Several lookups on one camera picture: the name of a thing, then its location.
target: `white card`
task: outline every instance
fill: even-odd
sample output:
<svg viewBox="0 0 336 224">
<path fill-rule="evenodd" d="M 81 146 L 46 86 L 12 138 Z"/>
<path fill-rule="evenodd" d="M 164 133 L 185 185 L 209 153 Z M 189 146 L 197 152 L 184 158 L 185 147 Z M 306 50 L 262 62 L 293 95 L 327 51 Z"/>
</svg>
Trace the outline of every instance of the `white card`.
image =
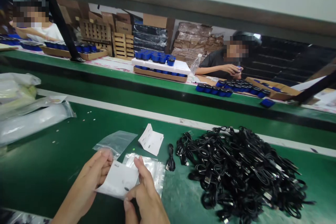
<svg viewBox="0 0 336 224">
<path fill-rule="evenodd" d="M 163 134 L 153 131 L 152 125 L 148 124 L 138 141 L 145 151 L 157 156 L 163 141 Z"/>
<path fill-rule="evenodd" d="M 124 199 L 125 195 L 137 183 L 139 171 L 114 160 L 105 182 L 96 189 L 96 192 Z"/>
</svg>

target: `black t-shirt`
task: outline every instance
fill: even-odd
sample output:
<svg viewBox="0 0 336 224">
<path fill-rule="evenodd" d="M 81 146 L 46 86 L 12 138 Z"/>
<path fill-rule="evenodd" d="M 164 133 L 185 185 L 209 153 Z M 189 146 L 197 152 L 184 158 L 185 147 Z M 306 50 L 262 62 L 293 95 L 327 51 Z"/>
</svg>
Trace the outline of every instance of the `black t-shirt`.
<svg viewBox="0 0 336 224">
<path fill-rule="evenodd" d="M 218 65 L 226 65 L 226 64 L 232 64 L 239 66 L 240 62 L 239 61 L 224 61 L 224 54 L 225 54 L 226 49 L 221 49 L 218 51 L 214 51 L 210 53 L 200 64 L 200 68 L 206 68 L 206 67 L 215 67 Z M 205 75 L 212 76 L 212 77 L 217 77 L 221 79 L 233 79 L 232 76 L 228 72 L 224 71 L 215 71 L 215 72 L 210 72 Z"/>
</svg>

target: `metal frame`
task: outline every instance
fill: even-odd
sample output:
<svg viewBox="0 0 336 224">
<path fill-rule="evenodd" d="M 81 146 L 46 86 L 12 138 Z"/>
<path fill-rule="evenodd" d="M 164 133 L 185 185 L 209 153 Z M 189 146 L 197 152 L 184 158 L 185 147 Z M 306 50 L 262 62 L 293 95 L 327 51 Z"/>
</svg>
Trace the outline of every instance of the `metal frame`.
<svg viewBox="0 0 336 224">
<path fill-rule="evenodd" d="M 284 15 L 279 13 L 272 13 L 264 10 L 258 10 L 253 8 L 239 7 L 234 5 L 228 5 L 224 3 L 217 3 L 204 0 L 77 0 L 83 2 L 90 2 L 99 5 L 114 6 L 120 9 L 129 9 L 133 11 L 169 16 L 177 19 L 188 20 L 191 22 L 205 23 L 212 26 L 225 27 L 235 30 L 244 30 L 248 32 L 259 33 L 262 35 L 283 38 L 287 40 L 293 40 L 303 43 L 311 43 L 323 47 L 336 48 L 336 24 L 323 22 L 318 20 L 305 19 L 301 17 L 294 17 L 290 15 Z M 64 19 L 60 13 L 59 8 L 56 11 L 56 15 L 60 16 L 60 31 L 65 24 Z M 276 27 L 279 21 L 283 26 Z M 299 23 L 292 27 L 285 27 L 286 21 L 290 21 L 291 24 Z M 65 37 L 68 38 L 69 32 L 64 31 Z M 74 46 L 72 40 L 69 43 L 70 48 Z M 322 91 L 336 82 L 336 72 L 328 75 L 321 81 L 308 88 L 300 95 L 294 98 L 298 103 L 303 103 L 309 100 L 314 94 Z"/>
<path fill-rule="evenodd" d="M 83 63 L 84 60 L 80 57 L 76 49 L 75 43 L 71 38 L 67 24 L 65 23 L 62 12 L 57 4 L 57 1 L 56 0 L 46 0 L 46 1 L 49 2 L 49 11 L 51 15 L 53 16 L 54 22 L 57 25 L 59 32 L 61 33 L 66 46 L 69 49 L 69 52 L 71 55 L 71 61 Z"/>
</svg>

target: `black pole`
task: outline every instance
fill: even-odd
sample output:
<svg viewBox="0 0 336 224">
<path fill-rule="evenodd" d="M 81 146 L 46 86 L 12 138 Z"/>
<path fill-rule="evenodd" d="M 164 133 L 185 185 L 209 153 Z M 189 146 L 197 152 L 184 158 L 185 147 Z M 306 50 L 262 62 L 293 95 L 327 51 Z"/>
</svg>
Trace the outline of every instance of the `black pole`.
<svg viewBox="0 0 336 224">
<path fill-rule="evenodd" d="M 321 92 L 322 90 L 330 87 L 336 83 L 336 71 L 327 75 L 319 82 L 316 82 L 311 87 L 307 88 L 305 91 L 293 98 L 294 101 L 297 101 L 299 104 L 302 104 L 312 98 L 315 94 Z"/>
<path fill-rule="evenodd" d="M 46 2 L 49 2 L 49 11 L 51 15 L 53 16 L 54 22 L 57 25 L 59 32 L 61 33 L 66 46 L 69 49 L 69 52 L 71 55 L 70 60 L 75 61 L 75 62 L 80 62 L 80 63 L 85 62 L 85 60 L 83 60 L 80 57 L 79 53 L 77 52 L 75 43 L 71 38 L 67 24 L 65 23 L 62 12 L 57 4 L 57 1 L 56 0 L 46 0 Z"/>
</svg>

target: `plastic water bottle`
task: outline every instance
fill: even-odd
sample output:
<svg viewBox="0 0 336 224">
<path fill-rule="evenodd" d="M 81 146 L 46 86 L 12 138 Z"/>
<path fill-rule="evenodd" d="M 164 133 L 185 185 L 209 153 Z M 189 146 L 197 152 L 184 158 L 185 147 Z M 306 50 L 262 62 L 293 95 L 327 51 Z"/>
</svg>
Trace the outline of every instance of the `plastic water bottle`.
<svg viewBox="0 0 336 224">
<path fill-rule="evenodd" d="M 196 70 L 201 63 L 201 57 L 202 57 L 202 54 L 198 54 L 197 58 L 195 59 L 195 61 L 191 65 L 190 74 L 189 74 L 190 78 L 193 78 L 195 76 Z"/>
</svg>

